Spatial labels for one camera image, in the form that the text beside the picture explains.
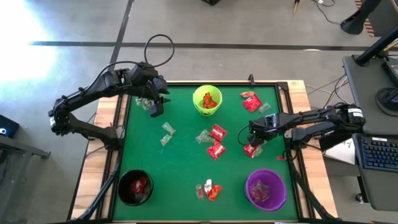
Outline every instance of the desk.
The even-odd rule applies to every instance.
[[[247,81],[208,81],[211,83],[229,83],[229,84],[242,84],[248,83]],[[285,82],[286,85],[289,87],[288,92],[280,91],[281,95],[281,105],[282,110],[288,112],[288,101],[291,101],[292,109],[294,113],[299,111],[306,111],[310,109],[310,105],[307,98],[307,93],[305,91],[305,86],[303,81],[282,81]],[[183,83],[183,82],[169,82],[170,84],[175,83]],[[257,81],[256,83],[277,83],[276,81]],[[106,127],[109,126],[109,122],[112,122],[114,118],[114,111],[116,106],[117,98],[103,98],[100,100],[97,110],[97,115],[95,118],[95,125]],[[122,100],[122,109],[120,111],[119,123],[122,124],[124,120],[124,112],[126,108],[126,101],[127,97],[124,96]],[[317,145],[317,142],[312,141],[311,144]],[[99,141],[92,141],[88,145],[87,152],[95,150],[96,148],[100,147],[101,143]],[[95,195],[98,193],[102,181],[104,165],[106,160],[106,151],[98,151],[94,154],[87,157],[84,161],[81,176],[79,178],[78,185],[76,187],[76,195],[73,199],[70,216],[71,217],[78,217],[82,214],[85,208],[92,202]],[[320,151],[312,148],[307,148],[303,150],[303,162],[305,171],[308,178],[308,184],[315,194],[315,196],[319,199],[321,204],[334,216],[336,214],[336,208],[333,201],[333,196],[331,194],[330,185],[328,181],[328,176],[326,174],[325,165],[323,163],[322,154]],[[109,211],[109,200],[111,198],[111,192],[108,192],[107,197],[104,200],[103,212],[100,217],[106,217]],[[301,192],[298,190],[299,194],[299,204],[302,208],[302,213],[304,217],[309,216],[308,207],[306,204],[306,199]]]

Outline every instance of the black desk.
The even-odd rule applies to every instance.
[[[381,88],[393,87],[382,69],[384,59],[373,58],[361,67],[352,57],[344,57],[343,65],[355,104],[361,107],[366,118],[364,132],[398,136],[398,119],[381,112],[376,105],[376,93]],[[398,211],[398,173],[362,169],[359,166],[365,194],[376,210]]]

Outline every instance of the wooden table edge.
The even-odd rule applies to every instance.
[[[292,103],[292,107],[294,110],[294,113],[298,113],[299,111],[308,111],[310,110],[310,103],[308,101],[308,96],[307,92],[305,90],[305,85],[303,80],[256,80],[256,83],[279,83],[279,82],[287,82],[289,86],[289,95]],[[167,81],[169,84],[179,84],[179,83],[250,83],[249,80],[170,80]],[[97,107],[97,114],[95,118],[95,125],[97,126],[102,126],[106,127],[109,126],[109,122],[112,122],[113,117],[114,117],[114,109],[116,107],[116,100],[117,98],[102,98],[100,99]],[[284,103],[284,111],[286,111],[286,102]],[[126,107],[126,100],[123,101],[124,104],[122,103],[122,107]],[[119,124],[123,123],[124,119],[124,110],[121,110],[122,116],[119,117]],[[318,141],[312,140],[310,142],[313,145],[319,146]],[[94,142],[89,142],[88,144],[88,150],[87,152],[93,150],[93,146],[98,146],[98,143]],[[103,157],[103,160],[105,160],[106,154],[100,155]],[[82,181],[84,178],[83,173],[86,171],[90,173],[88,170],[90,170],[90,167],[92,168],[93,166],[89,165],[88,162],[89,158],[86,159],[85,163],[82,165],[82,173],[80,176],[80,179],[78,180],[78,186],[77,186],[77,192],[75,195],[75,200],[74,200],[74,205],[73,205],[73,211],[71,217],[78,217],[82,212],[84,212],[84,207],[80,208],[79,206],[79,198],[81,197],[82,201],[85,203],[91,203],[91,201],[94,199],[95,195],[99,192],[100,189],[100,183],[97,183],[97,188],[96,189],[91,189],[90,192],[94,192],[91,195],[85,195],[85,190],[83,187],[81,188],[82,185],[87,184],[84,183],[85,180]],[[337,217],[337,211],[335,207],[335,203],[333,200],[333,195],[331,193],[330,189],[330,183],[329,179],[326,173],[326,167],[325,163],[323,162],[323,156],[322,153],[317,150],[317,149],[312,149],[310,147],[306,148],[303,150],[303,160],[304,160],[304,165],[306,168],[306,173],[308,177],[308,184],[311,188],[311,191],[314,193],[314,195],[317,197],[317,199],[320,201],[320,203],[326,208],[326,210],[332,214],[333,216]],[[305,217],[308,216],[308,208],[306,206],[306,199],[305,196],[302,192],[302,190],[299,190],[300,194],[300,203],[302,205],[302,210],[303,214]]]

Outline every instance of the wooden table frame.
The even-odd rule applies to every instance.
[[[205,83],[219,83],[219,84],[247,84],[247,80],[208,80],[208,81],[169,81],[171,85],[176,84],[205,84]],[[279,86],[280,99],[278,99],[282,105],[283,112],[286,113],[298,113],[299,111],[310,110],[310,104],[308,102],[307,92],[305,85],[302,80],[261,80],[256,83],[275,83]],[[126,126],[128,117],[125,117],[126,112],[129,111],[129,105],[131,97],[121,96],[113,98],[102,98],[99,100],[98,109],[96,112],[94,125],[100,127],[107,127],[110,123],[114,126],[124,125]],[[310,144],[319,146],[318,141],[311,140]],[[86,153],[94,151],[95,149],[103,146],[100,140],[90,141]],[[68,214],[68,220],[71,218],[79,217],[85,209],[93,201],[97,193],[100,191],[102,183],[106,180],[105,177],[109,176],[109,168],[113,169],[118,151],[108,152],[106,150],[100,150],[89,155],[83,160],[81,167],[80,176],[75,189],[75,195],[73,197],[70,211]],[[328,176],[326,173],[326,167],[323,162],[322,153],[318,149],[311,147],[299,152],[298,160],[294,162],[296,169],[303,176],[303,179],[307,180],[311,191],[320,201],[320,203],[326,208],[326,210],[337,217],[335,203],[331,194]],[[297,189],[299,202],[296,202],[296,207],[300,207],[301,216],[304,218],[319,218],[319,215],[309,205],[308,200],[305,198],[303,191],[298,185],[294,188]],[[103,204],[97,209],[95,215],[92,218],[107,218],[110,214],[113,214],[113,203],[111,198],[116,193],[113,186],[108,190]]]

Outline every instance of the yellow-green bowl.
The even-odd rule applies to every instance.
[[[203,107],[203,97],[205,96],[206,93],[210,93],[213,100],[218,103],[215,108],[206,109]],[[203,116],[213,115],[217,111],[217,109],[221,106],[222,102],[223,102],[223,95],[221,94],[221,91],[217,89],[217,87],[212,85],[200,86],[193,93],[193,105],[195,105],[195,108]]]

